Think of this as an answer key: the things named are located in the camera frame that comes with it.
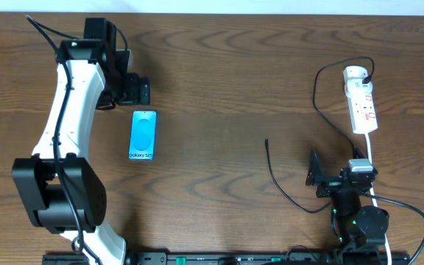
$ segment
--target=wood grain surface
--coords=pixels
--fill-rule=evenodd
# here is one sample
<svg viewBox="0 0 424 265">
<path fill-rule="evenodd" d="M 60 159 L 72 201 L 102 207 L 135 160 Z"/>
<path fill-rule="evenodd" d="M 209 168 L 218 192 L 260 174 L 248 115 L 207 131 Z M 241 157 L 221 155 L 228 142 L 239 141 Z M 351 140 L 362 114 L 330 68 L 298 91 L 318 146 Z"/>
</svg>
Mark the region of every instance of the wood grain surface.
<svg viewBox="0 0 424 265">
<path fill-rule="evenodd" d="M 106 16 L 122 28 L 133 70 L 151 79 L 152 105 L 96 112 L 90 145 L 90 163 L 107 189 L 107 217 L 136 250 L 338 244 L 329 210 L 303 213 L 273 186 L 264 139 L 283 188 L 306 207 L 326 203 L 304 185 L 309 152 L 317 148 L 326 172 L 336 174 L 350 148 L 312 108 L 312 84 L 322 66 L 361 55 L 376 64 L 375 192 L 424 211 L 423 17 L 33 14 L 78 36 L 86 16 Z M 70 250 L 65 239 L 31 226 L 11 178 L 13 160 L 30 156 L 45 127 L 55 67 L 53 51 L 24 14 L 0 13 L 0 264 L 40 264 L 46 252 Z M 321 75 L 317 104 L 350 133 L 343 68 Z M 127 157 L 139 109 L 158 111 L 149 163 Z M 364 136 L 350 135 L 365 148 Z M 390 213 L 392 249 L 413 254 L 422 218 L 381 207 Z"/>
</svg>

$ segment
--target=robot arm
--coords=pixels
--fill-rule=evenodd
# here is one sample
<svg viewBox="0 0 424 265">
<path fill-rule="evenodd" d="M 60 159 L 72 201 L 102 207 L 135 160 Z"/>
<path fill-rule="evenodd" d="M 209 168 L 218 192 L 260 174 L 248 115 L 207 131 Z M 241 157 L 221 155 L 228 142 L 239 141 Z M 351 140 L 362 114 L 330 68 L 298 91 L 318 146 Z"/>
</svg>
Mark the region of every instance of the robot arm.
<svg viewBox="0 0 424 265">
<path fill-rule="evenodd" d="M 70 93 L 66 113 L 60 129 L 60 154 L 75 154 L 88 160 L 89 138 L 93 125 L 94 111 L 101 92 L 105 88 L 105 78 L 101 66 L 87 60 L 68 60 L 68 69 L 72 76 L 73 91 Z M 65 95 L 66 75 L 61 64 L 58 65 L 57 92 L 50 111 L 49 120 L 42 137 L 32 155 L 39 154 L 42 159 L 53 159 L 53 132 L 58 113 Z"/>
<path fill-rule="evenodd" d="M 128 74 L 131 52 L 115 47 L 116 27 L 104 18 L 87 18 L 83 39 L 62 41 L 49 120 L 32 157 L 17 158 L 13 165 L 13 178 L 31 223 L 73 241 L 78 231 L 68 201 L 60 185 L 49 184 L 56 173 L 52 137 L 66 92 L 66 63 L 72 90 L 60 128 L 59 157 L 84 231 L 83 252 L 91 265 L 124 265 L 130 259 L 126 241 L 105 218 L 106 190 L 88 162 L 94 111 L 149 104 L 148 80 Z"/>
</svg>

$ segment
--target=smartphone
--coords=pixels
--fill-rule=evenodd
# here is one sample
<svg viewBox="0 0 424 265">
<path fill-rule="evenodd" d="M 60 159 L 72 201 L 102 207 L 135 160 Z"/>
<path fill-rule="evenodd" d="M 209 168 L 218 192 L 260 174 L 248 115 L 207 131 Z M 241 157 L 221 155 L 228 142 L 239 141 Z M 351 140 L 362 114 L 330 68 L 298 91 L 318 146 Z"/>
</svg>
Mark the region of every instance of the smartphone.
<svg viewBox="0 0 424 265">
<path fill-rule="evenodd" d="M 130 132 L 130 160 L 152 160 L 155 153 L 156 111 L 136 110 Z"/>
</svg>

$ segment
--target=power strip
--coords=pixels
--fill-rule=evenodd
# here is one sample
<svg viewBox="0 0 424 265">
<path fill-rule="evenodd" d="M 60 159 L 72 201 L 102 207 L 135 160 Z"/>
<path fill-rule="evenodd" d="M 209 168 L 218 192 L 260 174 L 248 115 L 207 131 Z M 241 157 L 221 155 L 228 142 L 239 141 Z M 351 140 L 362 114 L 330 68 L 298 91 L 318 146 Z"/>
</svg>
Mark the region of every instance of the power strip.
<svg viewBox="0 0 424 265">
<path fill-rule="evenodd" d="M 376 130 L 378 127 L 372 100 L 372 82 L 363 83 L 368 76 L 367 70 L 361 66 L 348 66 L 343 71 L 343 76 L 353 133 L 366 134 Z"/>
</svg>

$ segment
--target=electrical cord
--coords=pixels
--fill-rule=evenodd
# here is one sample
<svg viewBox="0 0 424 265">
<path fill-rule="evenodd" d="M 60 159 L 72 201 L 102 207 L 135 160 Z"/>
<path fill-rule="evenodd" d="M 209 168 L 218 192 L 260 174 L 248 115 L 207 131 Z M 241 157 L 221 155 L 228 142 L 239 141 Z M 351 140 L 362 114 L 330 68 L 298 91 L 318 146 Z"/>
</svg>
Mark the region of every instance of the electrical cord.
<svg viewBox="0 0 424 265">
<path fill-rule="evenodd" d="M 404 208 L 408 208 L 408 209 L 410 209 L 410 210 L 412 210 L 412 211 L 414 211 L 414 212 L 418 213 L 419 215 L 421 215 L 421 217 L 423 217 L 423 219 L 424 219 L 424 213 L 423 213 L 420 209 L 418 209 L 418 208 L 416 208 L 416 207 L 413 207 L 413 206 L 408 205 L 408 204 L 403 203 L 403 202 L 396 201 L 396 200 L 394 200 L 394 199 L 387 199 L 387 198 L 380 197 L 380 196 L 375 196 L 375 195 L 366 194 L 366 193 L 364 193 L 364 192 L 362 192 L 362 191 L 359 191 L 357 188 L 354 188 L 354 187 L 351 185 L 351 183 L 349 183 L 349 184 L 350 184 L 351 188 L 352 188 L 352 189 L 353 189 L 353 190 L 354 190 L 357 194 L 359 194 L 360 196 L 368 197 L 368 198 L 371 198 L 371 199 L 378 199 L 378 200 L 381 200 L 381 201 L 383 201 L 383 202 L 388 202 L 388 203 L 392 203 L 392 204 L 394 204 L 394 205 L 398 205 L 398 206 L 401 206 L 401 207 L 404 207 Z M 423 250 L 423 248 L 424 248 L 424 236 L 423 236 L 423 240 L 421 241 L 421 244 L 420 244 L 420 246 L 418 247 L 417 251 L 416 251 L 416 252 L 413 254 L 413 256 L 410 258 L 410 262 L 408 263 L 408 265 L 411 265 L 411 264 L 413 264 L 413 263 L 414 263 L 414 261 L 417 259 L 418 255 L 419 255 L 419 254 L 421 253 L 421 251 Z"/>
<path fill-rule="evenodd" d="M 54 34 L 56 34 L 56 35 L 60 35 L 60 36 L 62 36 L 62 37 L 70 38 L 70 39 L 77 39 L 77 38 L 78 38 L 78 37 L 74 37 L 74 36 L 71 36 L 71 35 L 68 35 L 68 34 L 65 34 L 65 33 L 59 32 L 59 31 L 57 31 L 57 30 L 55 30 L 55 29 L 51 29 L 51 28 L 49 28 L 49 27 L 47 27 L 47 26 L 45 26 L 45 25 L 43 25 L 43 24 L 41 24 L 41 23 L 38 23 L 37 21 L 35 21 L 35 23 L 37 23 L 37 25 L 38 25 L 39 27 L 41 27 L 41 28 L 43 28 L 43 29 L 46 29 L 46 30 L 48 30 L 48 31 L 50 31 L 50 32 L 52 32 L 52 33 L 54 33 Z"/>
<path fill-rule="evenodd" d="M 93 257 L 96 265 L 102 265 L 101 258 L 99 258 L 96 254 L 94 254 L 93 250 L 91 250 L 91 248 L 89 248 L 87 244 L 85 244 L 85 250 L 91 257 Z"/>
<path fill-rule="evenodd" d="M 369 133 L 368 132 L 365 133 L 364 137 L 366 138 L 367 159 L 369 160 L 369 163 L 372 164 L 372 151 L 371 151 L 371 141 L 369 138 Z M 369 191 L 371 195 L 375 196 L 373 187 L 371 187 Z M 379 207 L 376 199 L 372 198 L 371 200 L 372 200 L 372 205 L 374 205 L 375 207 Z M 386 248 L 386 254 L 387 254 L 387 265 L 392 265 L 392 253 L 390 251 L 389 240 L 387 239 L 387 235 L 384 235 L 384 236 L 386 238 L 385 248 Z"/>
<path fill-rule="evenodd" d="M 269 158 L 269 140 L 268 140 L 268 138 L 266 138 L 266 140 L 264 141 L 264 146 L 266 147 L 266 156 L 268 158 L 268 167 L 269 167 L 269 173 L 271 174 L 272 182 L 276 185 L 278 190 L 283 194 L 283 196 L 285 198 L 287 198 L 290 202 L 292 202 L 292 204 L 294 204 L 297 208 L 299 208 L 299 210 L 305 211 L 306 213 L 319 213 L 319 212 L 323 211 L 325 208 L 327 208 L 328 206 L 330 206 L 331 202 L 323 205 L 321 208 L 318 208 L 316 210 L 308 210 L 308 209 L 305 209 L 304 207 L 300 206 L 289 195 L 287 195 L 287 193 L 279 186 L 278 182 L 276 181 L 276 179 L 274 177 L 274 174 L 272 173 L 271 159 Z"/>
<path fill-rule="evenodd" d="M 291 247 L 291 249 L 286 253 L 286 261 L 288 261 L 291 258 L 290 254 L 292 253 L 292 250 L 294 250 L 297 247 L 305 248 L 305 250 L 307 250 L 307 252 L 310 253 L 312 258 L 314 258 L 315 261 L 318 261 L 318 258 L 312 253 L 312 251 L 310 251 L 310 249 L 304 245 L 296 245 Z"/>
<path fill-rule="evenodd" d="M 325 120 L 335 131 L 337 131 L 341 136 L 343 136 L 350 143 L 351 152 L 353 153 L 353 157 L 354 157 L 356 151 L 355 151 L 355 146 L 354 146 L 353 141 L 351 141 L 350 137 L 347 134 L 345 134 L 337 126 L 335 126 L 335 124 L 333 124 L 330 120 L 328 120 L 327 117 L 325 117 L 325 115 L 323 115 L 323 113 L 318 109 L 317 105 L 315 104 L 315 98 L 316 98 L 316 93 L 317 93 L 317 80 L 318 80 L 318 76 L 320 75 L 320 73 L 327 68 L 330 68 L 332 66 L 337 66 L 339 64 L 346 63 L 346 62 L 351 61 L 351 60 L 370 60 L 371 61 L 371 63 L 372 63 L 371 74 L 368 77 L 363 79 L 363 83 L 367 84 L 368 82 L 371 81 L 372 75 L 374 74 L 374 60 L 371 57 L 367 57 L 367 56 L 353 57 L 353 58 L 349 58 L 349 59 L 346 59 L 346 60 L 341 60 L 341 61 L 336 62 L 336 63 L 331 63 L 327 66 L 323 66 L 320 70 L 318 70 L 317 75 L 315 76 L 314 92 L 313 92 L 313 95 L 312 95 L 312 103 L 314 104 L 315 111 L 323 118 L 323 120 Z"/>
<path fill-rule="evenodd" d="M 29 15 L 26 15 L 26 18 L 36 28 L 36 30 L 39 31 L 39 33 L 42 34 L 42 36 L 49 42 L 50 46 L 54 49 L 56 54 L 58 51 L 58 48 L 55 46 L 53 40 L 41 29 L 41 27 L 39 26 L 39 23 L 36 22 L 34 19 L 32 19 Z M 68 70 L 68 66 L 66 65 L 66 62 L 63 62 L 62 66 L 66 74 L 66 88 L 65 88 L 66 92 L 65 92 L 65 96 L 63 97 L 63 102 L 60 108 L 60 113 L 58 114 L 57 123 L 55 125 L 54 136 L 52 139 L 53 156 L 54 156 L 54 166 L 58 175 L 58 179 L 60 180 L 63 193 L 65 194 L 65 197 L 66 197 L 66 200 L 68 201 L 71 212 L 73 213 L 74 220 L 76 222 L 77 230 L 78 230 L 78 237 L 72 241 L 71 248 L 76 254 L 80 254 L 85 247 L 85 241 L 84 241 L 84 235 L 82 231 L 80 216 L 78 215 L 77 208 L 74 205 L 73 198 L 71 197 L 71 193 L 68 189 L 68 186 L 66 185 L 65 172 L 60 166 L 60 159 L 58 157 L 58 152 L 59 152 L 58 145 L 60 144 L 60 139 L 59 139 L 60 128 L 62 125 L 63 116 L 65 114 L 66 105 L 68 104 L 68 98 L 70 97 L 70 91 L 72 89 L 71 75 L 70 75 L 70 71 Z"/>
<path fill-rule="evenodd" d="M 121 35 L 122 40 L 124 41 L 125 51 L 127 51 L 129 49 L 128 46 L 127 46 L 127 39 L 125 38 L 124 33 L 121 31 L 121 29 L 118 29 L 117 26 L 116 26 L 116 29 L 119 32 L 119 34 Z"/>
</svg>

